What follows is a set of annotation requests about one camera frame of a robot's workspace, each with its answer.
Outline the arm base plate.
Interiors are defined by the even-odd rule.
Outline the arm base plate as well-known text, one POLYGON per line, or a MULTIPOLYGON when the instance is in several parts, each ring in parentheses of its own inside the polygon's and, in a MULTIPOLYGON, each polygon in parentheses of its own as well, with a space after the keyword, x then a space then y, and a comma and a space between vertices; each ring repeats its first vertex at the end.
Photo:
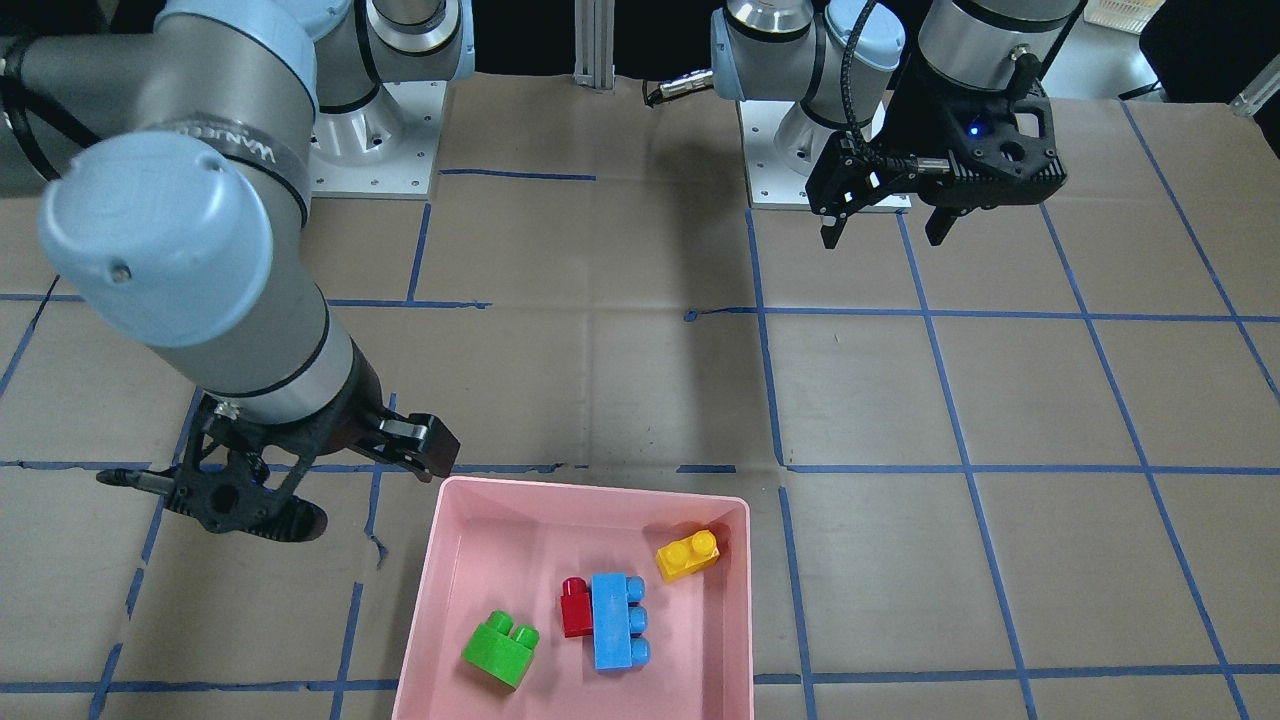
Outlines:
POLYGON ((806 182, 832 129, 796 102, 742 101, 737 110, 750 206, 806 211, 806 182))
POLYGON ((426 200, 436 174, 445 81, 384 85, 352 111, 321 114, 308 168, 315 199, 426 200))

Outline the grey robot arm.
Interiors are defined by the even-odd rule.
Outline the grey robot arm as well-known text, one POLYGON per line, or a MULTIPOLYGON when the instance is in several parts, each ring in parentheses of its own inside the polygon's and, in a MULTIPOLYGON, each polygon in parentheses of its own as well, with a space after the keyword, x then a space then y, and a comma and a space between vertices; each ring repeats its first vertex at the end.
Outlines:
POLYGON ((1078 1, 933 1, 910 35, 878 1, 727 1, 710 67, 645 92, 655 106, 714 90, 790 102, 787 143, 833 249, 850 217, 892 193, 933 211, 941 245, 978 209, 1029 206, 1068 170, 1041 79, 1078 1))
POLYGON ((300 259, 310 159, 404 145, 388 85, 468 77, 467 1, 166 1, 140 35, 41 35, 3 17, 3 195, 115 331, 202 392, 180 459, 113 468, 211 533, 324 533, 296 495, 352 450, 420 480, 460 442, 401 416, 300 259))

